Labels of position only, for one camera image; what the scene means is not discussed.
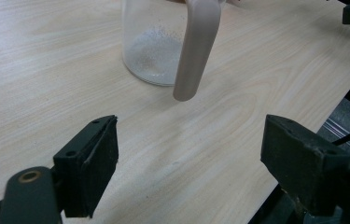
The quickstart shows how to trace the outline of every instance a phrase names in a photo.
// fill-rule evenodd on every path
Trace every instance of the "pitcher handle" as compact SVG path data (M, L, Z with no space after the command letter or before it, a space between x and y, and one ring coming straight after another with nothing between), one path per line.
M175 78L174 98L191 99L209 58L220 23L219 0L186 0L188 21Z

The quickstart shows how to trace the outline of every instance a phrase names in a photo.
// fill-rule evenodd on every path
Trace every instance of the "clear jug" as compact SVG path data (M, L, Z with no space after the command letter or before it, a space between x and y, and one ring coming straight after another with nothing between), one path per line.
M174 87L187 101L199 86L225 0L123 0L123 61L140 79Z

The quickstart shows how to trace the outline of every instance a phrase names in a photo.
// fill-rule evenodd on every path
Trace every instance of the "wood grain surface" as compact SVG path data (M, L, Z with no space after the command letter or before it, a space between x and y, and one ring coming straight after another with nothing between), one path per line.
M117 171L93 219L64 223L247 223L276 185L259 161L266 114L317 131L350 89L342 8L226 5L197 95L179 103L124 67L120 0L0 0L0 199L114 114Z

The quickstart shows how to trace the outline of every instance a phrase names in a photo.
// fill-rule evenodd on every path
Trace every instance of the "gray handle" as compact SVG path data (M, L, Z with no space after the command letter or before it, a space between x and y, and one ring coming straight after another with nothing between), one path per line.
M197 92L215 42L221 15L218 0L186 0L186 2L187 29L174 88L174 98L178 101L187 101Z

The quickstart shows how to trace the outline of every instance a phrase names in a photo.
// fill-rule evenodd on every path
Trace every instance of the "wooden table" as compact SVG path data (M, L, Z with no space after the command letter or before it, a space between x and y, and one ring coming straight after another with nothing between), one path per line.
M343 4L226 5L197 95L132 76L120 0L0 0L0 199L89 121L119 117L119 163L92 220L246 223L276 185L259 161L266 114L317 131L350 89Z

